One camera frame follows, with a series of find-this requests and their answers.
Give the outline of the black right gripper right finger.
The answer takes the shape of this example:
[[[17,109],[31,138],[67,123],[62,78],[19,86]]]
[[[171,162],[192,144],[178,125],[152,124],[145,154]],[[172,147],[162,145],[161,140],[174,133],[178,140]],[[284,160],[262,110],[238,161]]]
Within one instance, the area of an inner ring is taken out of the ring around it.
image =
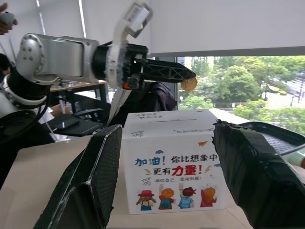
[[[285,156],[305,147],[299,133],[264,122],[214,124],[226,185],[255,229],[302,229],[305,184]]]

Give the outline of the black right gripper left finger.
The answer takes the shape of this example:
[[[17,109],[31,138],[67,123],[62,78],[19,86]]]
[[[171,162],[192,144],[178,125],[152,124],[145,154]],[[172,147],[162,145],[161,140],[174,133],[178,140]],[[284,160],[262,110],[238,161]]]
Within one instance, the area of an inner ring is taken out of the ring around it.
[[[94,134],[67,166],[36,221],[36,229],[104,229],[118,179],[122,126]]]

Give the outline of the bystander's bare hand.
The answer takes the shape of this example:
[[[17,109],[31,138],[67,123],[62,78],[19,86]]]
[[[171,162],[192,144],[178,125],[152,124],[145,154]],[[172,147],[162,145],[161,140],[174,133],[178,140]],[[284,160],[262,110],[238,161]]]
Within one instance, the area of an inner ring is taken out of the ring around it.
[[[0,12],[3,13],[6,11],[8,7],[8,4],[7,3],[3,3],[1,6],[0,6]],[[18,25],[18,21],[16,19],[13,20],[12,22],[12,25]],[[12,26],[11,25],[8,25],[8,24],[5,24],[4,22],[1,22],[0,23],[0,34],[1,35],[5,35],[6,33],[8,33],[10,30],[12,30]]]

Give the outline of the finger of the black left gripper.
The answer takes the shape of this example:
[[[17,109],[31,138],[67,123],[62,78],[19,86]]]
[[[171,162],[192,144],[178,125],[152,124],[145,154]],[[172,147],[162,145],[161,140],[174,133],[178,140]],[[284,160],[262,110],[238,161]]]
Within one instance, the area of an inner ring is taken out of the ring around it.
[[[142,77],[145,80],[180,83],[195,78],[196,73],[180,63],[146,60]]]

